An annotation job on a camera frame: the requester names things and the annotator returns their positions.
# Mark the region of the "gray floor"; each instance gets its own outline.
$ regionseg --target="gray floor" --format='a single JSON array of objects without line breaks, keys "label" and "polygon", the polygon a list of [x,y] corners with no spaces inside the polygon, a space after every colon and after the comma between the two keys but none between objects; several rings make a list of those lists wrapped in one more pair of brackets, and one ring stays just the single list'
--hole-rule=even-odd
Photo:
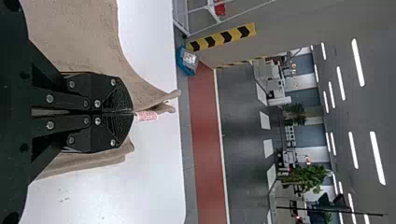
[{"label": "gray floor", "polygon": [[[266,223],[269,210],[267,171],[274,155],[265,159],[263,140],[283,145],[279,111],[257,99],[250,64],[218,70],[219,108],[231,223]],[[269,114],[271,130],[261,127],[260,111]]]},{"label": "gray floor", "polygon": [[[176,48],[184,44],[182,33],[175,27]],[[186,224],[198,223],[198,210],[195,188],[194,157],[191,139],[191,117],[189,83],[187,76],[177,68],[177,87],[182,91],[178,98],[181,130],[181,148],[184,168],[184,188],[186,193]]]},{"label": "gray floor", "polygon": [[[314,59],[318,66],[319,89],[326,91],[330,100],[329,81],[332,82],[336,108],[325,116],[327,132],[334,133],[337,156],[331,155],[332,167],[337,180],[342,181],[344,193],[351,193],[355,210],[363,212],[387,213],[388,217],[372,217],[371,223],[393,223],[396,218],[395,175],[392,160],[396,156],[394,146],[394,83],[392,74],[393,58],[396,50],[393,40],[396,27],[377,30],[366,35],[358,35],[358,45],[366,85],[362,88],[358,81],[353,60],[351,39],[338,38],[326,42],[327,61],[323,60],[321,47],[315,46]],[[346,100],[342,101],[336,66],[341,66]],[[359,170],[354,168],[347,132],[353,132],[359,161]],[[370,131],[376,132],[387,185],[378,181]],[[364,223],[363,217],[357,217]],[[352,223],[350,216],[344,216],[346,224]]]}]

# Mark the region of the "white wall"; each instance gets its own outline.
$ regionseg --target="white wall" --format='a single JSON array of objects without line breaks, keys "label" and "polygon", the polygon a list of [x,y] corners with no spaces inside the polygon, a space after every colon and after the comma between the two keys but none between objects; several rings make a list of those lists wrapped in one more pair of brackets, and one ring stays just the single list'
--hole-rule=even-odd
[{"label": "white wall", "polygon": [[297,147],[299,155],[308,155],[311,162],[330,162],[327,147]]},{"label": "white wall", "polygon": [[315,73],[287,77],[285,82],[285,92],[312,89],[316,88],[317,86],[318,83],[315,78]]},{"label": "white wall", "polygon": [[[118,3],[120,42],[128,62],[137,74],[158,88],[175,90],[172,2]],[[177,100],[171,104],[178,108]],[[155,122],[134,124],[130,136],[135,152],[122,164],[32,183],[21,223],[184,223],[178,113],[161,115]]]},{"label": "white wall", "polygon": [[324,119],[322,116],[308,117],[308,118],[306,118],[305,126],[322,124],[322,123],[324,123]]}]

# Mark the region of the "metal bolt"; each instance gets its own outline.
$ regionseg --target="metal bolt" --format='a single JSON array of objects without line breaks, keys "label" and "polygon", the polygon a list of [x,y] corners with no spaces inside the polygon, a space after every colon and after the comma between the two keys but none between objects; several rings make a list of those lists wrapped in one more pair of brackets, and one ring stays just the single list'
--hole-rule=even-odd
[{"label": "metal bolt", "polygon": [[95,124],[96,124],[96,125],[100,125],[101,122],[102,122],[102,121],[100,120],[100,118],[96,118],[96,119],[95,119]]},{"label": "metal bolt", "polygon": [[52,130],[53,128],[55,128],[55,123],[52,122],[52,121],[48,121],[48,122],[47,122],[47,125],[46,125],[46,128],[47,128],[48,130]]},{"label": "metal bolt", "polygon": [[85,123],[85,124],[90,124],[90,119],[89,119],[89,118],[85,118],[85,119],[84,119],[84,123]]},{"label": "metal bolt", "polygon": [[68,140],[69,145],[73,145],[75,142],[76,142],[75,137],[69,137],[69,140]]},{"label": "metal bolt", "polygon": [[95,107],[96,107],[96,108],[99,108],[99,107],[100,107],[100,104],[101,104],[100,101],[95,100]]},{"label": "metal bolt", "polygon": [[52,104],[53,103],[53,95],[48,94],[46,97],[47,103]]},{"label": "metal bolt", "polygon": [[75,88],[76,87],[76,83],[74,81],[69,81],[69,87],[71,89]]}]

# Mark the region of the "potted plant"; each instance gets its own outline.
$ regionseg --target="potted plant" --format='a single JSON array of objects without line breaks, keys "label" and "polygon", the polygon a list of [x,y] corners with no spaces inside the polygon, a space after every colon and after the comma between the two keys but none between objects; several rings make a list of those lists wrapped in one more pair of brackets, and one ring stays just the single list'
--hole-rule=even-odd
[{"label": "potted plant", "polygon": [[293,169],[287,176],[279,176],[278,180],[282,181],[282,185],[298,185],[302,189],[302,193],[312,190],[315,194],[321,192],[320,185],[329,171],[324,166],[309,165],[307,167],[297,167]]},{"label": "potted plant", "polygon": [[306,123],[305,110],[302,104],[284,105],[283,116],[286,126],[305,125]]}]

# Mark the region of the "small tree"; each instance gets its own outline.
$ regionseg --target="small tree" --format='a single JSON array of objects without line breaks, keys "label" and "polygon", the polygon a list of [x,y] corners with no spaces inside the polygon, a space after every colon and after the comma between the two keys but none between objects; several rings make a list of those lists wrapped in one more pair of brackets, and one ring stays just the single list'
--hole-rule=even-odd
[{"label": "small tree", "polygon": [[291,126],[294,123],[297,125],[305,125],[306,115],[302,104],[284,105],[285,125]]},{"label": "small tree", "polygon": [[299,185],[303,189],[303,193],[313,190],[315,194],[321,192],[320,185],[329,171],[324,166],[310,165],[305,168],[298,167],[288,175],[281,176],[281,180],[286,185]]}]

